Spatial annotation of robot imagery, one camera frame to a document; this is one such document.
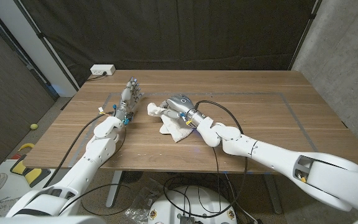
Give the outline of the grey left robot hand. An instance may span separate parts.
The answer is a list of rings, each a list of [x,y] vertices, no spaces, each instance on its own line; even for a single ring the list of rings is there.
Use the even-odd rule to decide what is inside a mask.
[[[144,93],[140,91],[139,85],[137,79],[131,77],[121,93],[121,98],[115,109],[114,116],[120,119],[124,125],[132,121],[136,105],[144,95]]]

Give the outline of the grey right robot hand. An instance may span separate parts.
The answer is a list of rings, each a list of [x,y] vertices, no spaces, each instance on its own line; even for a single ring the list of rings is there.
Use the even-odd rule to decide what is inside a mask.
[[[161,108],[167,109],[167,116],[170,118],[181,118],[191,128],[197,128],[200,122],[205,119],[193,102],[185,95],[174,95],[160,104]]]

